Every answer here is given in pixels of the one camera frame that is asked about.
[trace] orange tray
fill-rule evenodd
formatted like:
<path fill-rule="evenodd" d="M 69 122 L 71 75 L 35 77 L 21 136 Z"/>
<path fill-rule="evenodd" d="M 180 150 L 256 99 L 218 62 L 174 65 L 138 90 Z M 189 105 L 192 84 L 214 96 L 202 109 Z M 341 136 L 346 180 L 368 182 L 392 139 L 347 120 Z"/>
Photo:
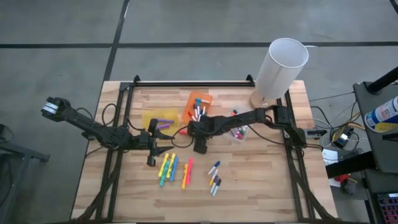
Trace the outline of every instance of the orange tray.
<path fill-rule="evenodd" d="M 195 116 L 195 110 L 193 109 L 193 105 L 197 102 L 196 98 L 210 102 L 200 103 L 200 109 L 203 109 L 203 106 L 206 106 L 206 113 L 209 113 L 210 105 L 213 101 L 213 96 L 193 91 L 191 92 L 191 94 L 189 94 L 189 99 L 187 101 L 187 104 L 185 105 L 184 114 L 182 115 L 182 122 L 184 122 L 185 124 L 188 124 L 189 121 L 192 120 L 188 112 L 191 112 L 191 114 Z"/>

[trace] wooden tabletop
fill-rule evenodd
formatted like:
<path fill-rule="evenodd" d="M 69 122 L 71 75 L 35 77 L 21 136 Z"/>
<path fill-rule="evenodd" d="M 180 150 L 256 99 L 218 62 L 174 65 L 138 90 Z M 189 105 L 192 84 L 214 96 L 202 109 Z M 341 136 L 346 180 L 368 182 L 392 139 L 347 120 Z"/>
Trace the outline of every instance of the wooden tabletop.
<path fill-rule="evenodd" d="M 108 103 L 116 103 L 120 82 L 105 82 L 99 99 L 96 120 Z M 214 97 L 209 115 L 229 115 L 232 108 L 249 108 L 253 87 L 143 87 L 135 88 L 131 114 L 135 127 L 142 127 L 145 111 L 176 108 L 181 117 L 191 91 L 200 91 Z M 294 81 L 290 87 L 295 119 L 300 128 L 312 128 L 313 119 L 304 82 Z M 114 109 L 107 109 L 105 120 L 112 119 Z M 253 128 L 278 142 L 283 142 L 281 131 L 263 124 Z M 176 144 L 190 142 L 188 136 L 177 135 Z M 158 141 L 160 146 L 170 141 Z M 290 185 L 284 146 L 267 142 L 249 130 L 242 144 L 231 142 L 225 136 L 208 141 L 205 155 L 195 153 L 193 146 L 174 148 L 180 159 L 174 182 L 166 181 L 159 187 L 157 173 L 163 156 L 156 167 L 146 165 L 149 151 L 129 151 L 123 156 L 118 195 L 114 212 L 115 222 L 276 222 L 296 221 L 293 193 Z M 91 142 L 88 152 L 96 149 Z M 82 214 L 98 193 L 101 185 L 106 149 L 89 155 L 84 163 L 76 195 L 72 218 Z M 193 158 L 191 184 L 181 189 L 183 165 Z M 220 160 L 218 174 L 222 184 L 216 197 L 210 194 L 209 169 Z M 322 154 L 319 149 L 305 149 L 305 165 L 310 188 L 320 203 L 336 217 L 336 208 L 328 184 Z M 305 205 L 303 194 L 300 194 Z M 108 211 L 108 200 L 104 216 Z"/>

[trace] red object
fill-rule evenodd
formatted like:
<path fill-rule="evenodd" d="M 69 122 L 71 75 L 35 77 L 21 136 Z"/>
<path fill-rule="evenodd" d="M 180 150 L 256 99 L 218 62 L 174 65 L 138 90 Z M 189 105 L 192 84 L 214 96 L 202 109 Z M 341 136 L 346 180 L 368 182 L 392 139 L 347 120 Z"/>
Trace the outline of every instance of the red object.
<path fill-rule="evenodd" d="M 187 184 L 189 184 L 190 179 L 191 179 L 192 164 L 193 164 L 193 159 L 190 158 L 190 159 L 188 160 Z"/>
<path fill-rule="evenodd" d="M 188 134 L 188 130 L 185 128 L 185 129 L 182 129 L 181 131 L 179 131 L 178 133 L 179 134 Z"/>
<path fill-rule="evenodd" d="M 344 180 L 348 179 L 349 175 L 348 174 L 344 174 L 344 175 L 340 175 L 338 177 L 335 177 L 335 180 L 342 183 Z"/>

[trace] white cylinder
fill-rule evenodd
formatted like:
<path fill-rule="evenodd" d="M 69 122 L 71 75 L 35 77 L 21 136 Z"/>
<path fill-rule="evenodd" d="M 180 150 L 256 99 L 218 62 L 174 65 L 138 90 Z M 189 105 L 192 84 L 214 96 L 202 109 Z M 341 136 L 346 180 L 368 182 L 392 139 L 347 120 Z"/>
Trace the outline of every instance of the white cylinder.
<path fill-rule="evenodd" d="M 291 38 L 274 40 L 256 79 L 257 92 L 265 97 L 282 97 L 308 61 L 305 46 Z"/>

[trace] wooden base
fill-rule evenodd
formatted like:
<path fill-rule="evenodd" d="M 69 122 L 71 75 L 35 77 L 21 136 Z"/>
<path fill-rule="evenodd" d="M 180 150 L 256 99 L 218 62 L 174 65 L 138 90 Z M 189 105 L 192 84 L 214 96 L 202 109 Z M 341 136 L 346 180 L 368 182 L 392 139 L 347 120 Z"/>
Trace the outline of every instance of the wooden base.
<path fill-rule="evenodd" d="M 253 109 L 265 108 L 273 103 L 275 103 L 275 100 L 261 96 L 257 90 L 254 90 L 249 98 L 249 104 Z"/>

